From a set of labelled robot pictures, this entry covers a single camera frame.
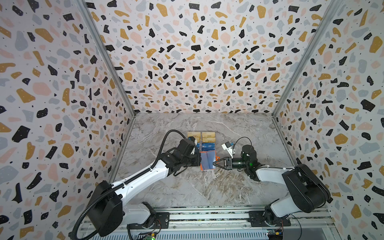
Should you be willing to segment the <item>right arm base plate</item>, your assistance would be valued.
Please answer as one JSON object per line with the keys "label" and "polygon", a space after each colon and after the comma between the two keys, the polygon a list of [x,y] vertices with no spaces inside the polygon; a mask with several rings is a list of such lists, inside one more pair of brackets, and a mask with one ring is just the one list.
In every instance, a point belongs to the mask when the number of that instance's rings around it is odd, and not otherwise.
{"label": "right arm base plate", "polygon": [[252,227],[290,227],[291,222],[287,216],[277,217],[271,211],[249,211],[248,222]]}

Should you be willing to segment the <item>orange card holder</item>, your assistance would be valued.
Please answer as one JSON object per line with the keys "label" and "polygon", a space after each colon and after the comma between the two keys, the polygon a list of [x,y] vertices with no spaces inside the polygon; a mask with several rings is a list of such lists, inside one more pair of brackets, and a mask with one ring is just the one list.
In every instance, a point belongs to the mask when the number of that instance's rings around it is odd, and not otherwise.
{"label": "orange card holder", "polygon": [[204,151],[201,154],[201,171],[214,170],[214,162],[216,161],[216,151]]}

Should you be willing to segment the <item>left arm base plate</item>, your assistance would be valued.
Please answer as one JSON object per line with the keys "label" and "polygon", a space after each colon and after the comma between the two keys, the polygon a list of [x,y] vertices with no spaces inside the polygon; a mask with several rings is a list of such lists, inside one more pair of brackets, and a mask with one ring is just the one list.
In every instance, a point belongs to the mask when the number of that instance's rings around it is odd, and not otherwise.
{"label": "left arm base plate", "polygon": [[148,219],[141,225],[143,229],[168,229],[170,223],[170,213],[162,212],[150,214]]}

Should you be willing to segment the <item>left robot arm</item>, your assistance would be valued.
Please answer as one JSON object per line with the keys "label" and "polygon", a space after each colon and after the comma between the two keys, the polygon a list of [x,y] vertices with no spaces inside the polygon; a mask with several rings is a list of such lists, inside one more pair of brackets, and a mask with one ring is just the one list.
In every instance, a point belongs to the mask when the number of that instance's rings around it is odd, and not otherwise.
{"label": "left robot arm", "polygon": [[170,175],[177,176],[188,167],[198,167],[201,154],[195,138],[182,139],[176,148],[162,154],[151,166],[112,184],[99,184],[89,202],[87,213],[96,234],[105,237],[120,225],[137,224],[145,228],[153,226],[156,211],[148,202],[130,205],[129,201],[141,191]]}

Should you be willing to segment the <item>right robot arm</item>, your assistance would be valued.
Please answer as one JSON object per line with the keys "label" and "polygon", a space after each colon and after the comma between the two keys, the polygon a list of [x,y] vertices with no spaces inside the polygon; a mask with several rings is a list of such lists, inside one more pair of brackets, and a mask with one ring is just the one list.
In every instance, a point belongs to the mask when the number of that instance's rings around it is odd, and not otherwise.
{"label": "right robot arm", "polygon": [[286,186],[288,194],[265,207],[259,221],[268,226],[276,226],[289,215],[304,212],[311,213],[321,208],[331,199],[331,193],[322,181],[305,164],[295,167],[273,167],[261,164],[257,152],[251,145],[244,145],[240,157],[234,157],[234,146],[228,143],[223,148],[229,157],[216,160],[213,165],[224,170],[243,170],[256,182],[271,182]]}

